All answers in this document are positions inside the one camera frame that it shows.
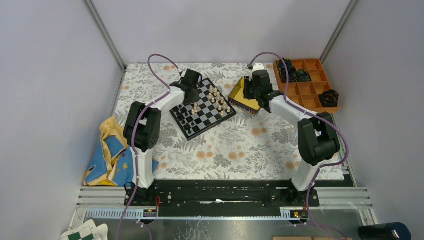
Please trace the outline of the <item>gold tin box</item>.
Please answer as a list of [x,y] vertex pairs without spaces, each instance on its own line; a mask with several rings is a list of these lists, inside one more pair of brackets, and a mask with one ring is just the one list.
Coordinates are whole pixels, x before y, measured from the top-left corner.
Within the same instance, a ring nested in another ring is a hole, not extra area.
[[249,76],[242,76],[229,94],[229,102],[252,115],[257,115],[261,107],[255,99],[247,99],[244,95],[245,82],[249,80]]

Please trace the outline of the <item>black grey chess board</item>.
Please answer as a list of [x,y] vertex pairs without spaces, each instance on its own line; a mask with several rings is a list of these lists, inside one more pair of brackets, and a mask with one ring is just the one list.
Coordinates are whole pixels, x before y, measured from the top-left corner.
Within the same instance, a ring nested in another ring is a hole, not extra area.
[[[176,121],[182,133],[188,141],[207,132],[208,130],[218,126],[224,121],[236,116],[236,110],[230,105],[229,101],[221,93],[221,100],[212,101],[209,96],[210,90],[216,88],[214,83],[209,78],[203,79],[198,83],[199,101],[198,113],[192,114],[192,104],[180,104],[174,107],[170,114]],[[221,116],[220,112],[224,111],[225,115]]]

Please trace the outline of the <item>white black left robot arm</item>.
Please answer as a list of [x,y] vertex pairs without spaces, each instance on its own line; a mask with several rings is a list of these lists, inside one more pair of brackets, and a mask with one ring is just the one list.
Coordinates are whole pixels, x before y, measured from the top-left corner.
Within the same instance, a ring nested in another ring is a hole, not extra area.
[[181,104],[196,103],[200,99],[198,83],[201,73],[186,69],[180,80],[169,86],[168,92],[148,103],[135,101],[131,104],[123,135],[131,147],[134,176],[132,182],[139,189],[136,199],[144,206],[152,204],[155,192],[149,188],[154,182],[153,148],[160,137],[162,113]]

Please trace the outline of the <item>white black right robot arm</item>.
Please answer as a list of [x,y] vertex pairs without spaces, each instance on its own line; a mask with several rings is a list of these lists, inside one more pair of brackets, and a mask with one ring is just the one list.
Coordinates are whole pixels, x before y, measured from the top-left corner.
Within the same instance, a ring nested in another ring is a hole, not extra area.
[[325,161],[331,160],[340,150],[337,132],[333,129],[330,114],[308,111],[282,92],[273,90],[270,75],[261,63],[250,63],[249,77],[244,79],[243,97],[256,100],[259,107],[268,113],[285,119],[296,127],[298,151],[301,163],[291,178],[292,189],[287,191],[287,201],[293,206],[301,205],[306,199],[306,190]]

